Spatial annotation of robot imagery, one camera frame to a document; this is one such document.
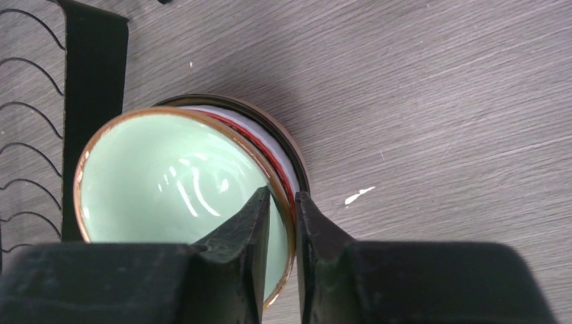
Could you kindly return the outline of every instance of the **black dish rack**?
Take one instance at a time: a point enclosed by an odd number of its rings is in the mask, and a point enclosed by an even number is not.
[[[50,227],[61,240],[81,240],[75,220],[73,199],[73,178],[76,163],[89,138],[111,118],[121,114],[123,106],[123,87],[125,84],[125,64],[127,61],[127,40],[129,31],[127,19],[114,13],[103,11],[72,0],[49,1],[58,5],[65,16],[65,46],[54,32],[39,18],[20,9],[2,9],[0,17],[5,14],[20,15],[40,24],[65,51],[65,86],[61,90],[50,74],[41,66],[24,57],[6,57],[0,59],[2,65],[14,62],[28,64],[41,72],[52,84],[55,92],[63,97],[63,132],[58,132],[54,123],[39,109],[17,99],[0,104],[0,112],[4,109],[16,109],[19,112],[33,111],[50,127],[54,135],[61,140],[63,146],[63,165],[60,172],[55,164],[43,153],[41,147],[35,147],[24,141],[11,141],[0,148],[2,154],[14,147],[22,147],[34,152],[47,162],[47,167],[61,179],[61,195],[54,195],[45,186],[32,178],[13,178],[0,184],[0,205],[5,198],[6,190],[19,184],[27,184],[27,188],[39,188],[53,201],[54,208],[61,215],[60,224],[55,223],[38,211],[21,210],[11,215],[0,215],[0,271],[3,259],[19,248],[29,246],[29,242],[18,242],[11,246],[2,245],[2,227],[18,217],[37,217],[45,226]]]

